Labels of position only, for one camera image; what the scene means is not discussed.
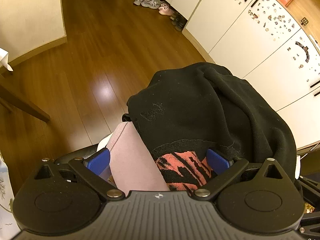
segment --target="wooden baseboard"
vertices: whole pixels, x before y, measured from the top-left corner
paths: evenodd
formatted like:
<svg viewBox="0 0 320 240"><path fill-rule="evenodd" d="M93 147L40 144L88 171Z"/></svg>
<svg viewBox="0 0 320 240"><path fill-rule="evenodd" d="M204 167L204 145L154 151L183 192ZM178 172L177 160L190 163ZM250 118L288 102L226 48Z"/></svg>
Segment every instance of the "wooden baseboard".
<svg viewBox="0 0 320 240"><path fill-rule="evenodd" d="M10 61L9 65L11 67L14 67L14 66L20 64L21 62L23 62L23 61L25 61L25 60L27 60L27 59L29 59L29 58L41 53L41 52L44 52L44 51L46 51L48 49L57 47L57 46L59 46L59 45L61 45L63 43L66 43L66 42L67 42L67 36L59 38L59 39L57 39L55 41L51 41L51 42L49 42L47 44L44 44L44 45L42 45L42 46L40 46L38 48L35 48L35 49L27 52L26 54L23 54L20 57L17 57L16 59ZM5 73L6 71L8 71L8 70L4 66L0 67L0 74Z"/></svg>
<svg viewBox="0 0 320 240"><path fill-rule="evenodd" d="M201 54L206 62L214 63L213 59L205 51L205 49L200 45L200 43L192 36L192 34L184 28L182 34L191 42L191 44L196 48L196 50Z"/></svg>

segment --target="beige wall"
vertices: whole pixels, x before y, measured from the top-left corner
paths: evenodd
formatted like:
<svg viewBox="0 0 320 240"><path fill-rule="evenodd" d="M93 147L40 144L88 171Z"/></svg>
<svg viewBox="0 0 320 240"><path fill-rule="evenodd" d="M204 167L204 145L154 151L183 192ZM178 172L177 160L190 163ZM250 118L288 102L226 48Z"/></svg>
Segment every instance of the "beige wall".
<svg viewBox="0 0 320 240"><path fill-rule="evenodd" d="M0 48L9 61L66 36L61 0L0 0Z"/></svg>

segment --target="gray ribbed panel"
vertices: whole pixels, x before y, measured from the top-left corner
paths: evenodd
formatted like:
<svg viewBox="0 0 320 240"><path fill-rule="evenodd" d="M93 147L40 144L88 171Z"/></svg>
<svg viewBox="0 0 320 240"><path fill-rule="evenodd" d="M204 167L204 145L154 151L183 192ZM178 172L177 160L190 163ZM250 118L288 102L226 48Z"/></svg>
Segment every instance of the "gray ribbed panel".
<svg viewBox="0 0 320 240"><path fill-rule="evenodd" d="M256 236L233 228L209 202L195 201L186 192L133 191L128 199L108 203L92 224L66 236L36 236L22 232L16 240L302 240L296 232Z"/></svg>

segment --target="silver bolt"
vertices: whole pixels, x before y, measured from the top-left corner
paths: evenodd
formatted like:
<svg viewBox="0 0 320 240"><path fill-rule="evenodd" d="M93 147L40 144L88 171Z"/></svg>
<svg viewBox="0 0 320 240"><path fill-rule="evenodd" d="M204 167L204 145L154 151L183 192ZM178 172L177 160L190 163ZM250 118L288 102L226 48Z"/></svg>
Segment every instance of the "silver bolt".
<svg viewBox="0 0 320 240"><path fill-rule="evenodd" d="M210 191L204 188L199 188L195 190L195 195L198 197L207 197L210 195Z"/></svg>
<svg viewBox="0 0 320 240"><path fill-rule="evenodd" d="M107 191L107 196L108 197L113 197L113 198L121 197L122 196L122 191L119 190L119 189L111 189L111 190Z"/></svg>

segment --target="floor plank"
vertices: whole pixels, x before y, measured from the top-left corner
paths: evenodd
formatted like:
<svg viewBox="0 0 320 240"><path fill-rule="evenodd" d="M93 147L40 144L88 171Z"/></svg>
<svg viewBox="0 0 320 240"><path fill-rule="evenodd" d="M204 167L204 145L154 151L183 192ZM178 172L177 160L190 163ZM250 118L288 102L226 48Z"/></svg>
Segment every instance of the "floor plank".
<svg viewBox="0 0 320 240"><path fill-rule="evenodd" d="M68 43L5 77L47 112L44 123L0 106L0 150L14 193L43 157L99 142L127 112L128 98L158 70L204 61L158 10L134 0L62 0Z"/></svg>

